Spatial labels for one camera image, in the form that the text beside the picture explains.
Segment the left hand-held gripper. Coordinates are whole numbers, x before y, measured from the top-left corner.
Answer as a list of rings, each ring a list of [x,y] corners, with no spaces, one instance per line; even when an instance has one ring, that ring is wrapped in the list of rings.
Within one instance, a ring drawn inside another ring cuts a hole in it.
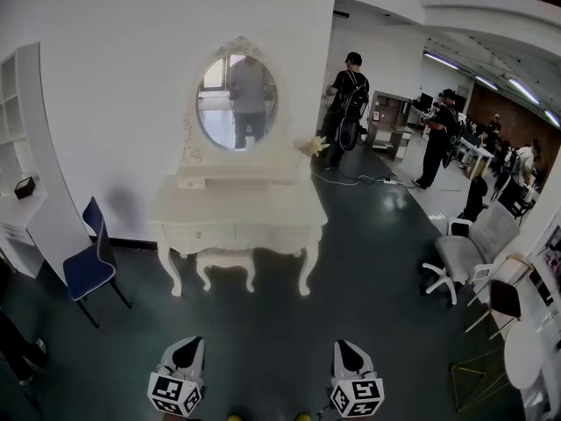
[[[169,346],[151,372],[147,397],[152,406],[174,416],[190,416],[202,401],[205,341],[188,337]]]

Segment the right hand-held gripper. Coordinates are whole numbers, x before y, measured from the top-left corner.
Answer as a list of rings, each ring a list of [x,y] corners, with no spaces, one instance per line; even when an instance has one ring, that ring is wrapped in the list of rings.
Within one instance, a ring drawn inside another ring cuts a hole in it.
[[[341,417],[371,417],[385,400],[370,355],[347,340],[334,344],[331,385],[330,401]]]

